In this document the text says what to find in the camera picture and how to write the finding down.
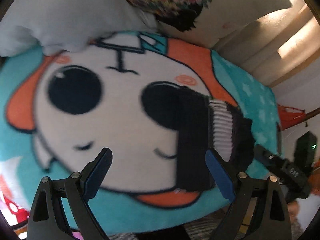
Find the person's right hand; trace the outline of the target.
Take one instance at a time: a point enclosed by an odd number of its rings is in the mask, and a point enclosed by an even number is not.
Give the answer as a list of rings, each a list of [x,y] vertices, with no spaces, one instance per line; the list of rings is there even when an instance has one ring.
[[[293,223],[296,218],[297,218],[297,215],[300,211],[300,207],[298,205],[298,202],[295,200],[293,202],[290,202],[288,205],[287,205],[287,209],[288,209],[288,212],[289,212],[289,217],[290,217],[290,221]]]

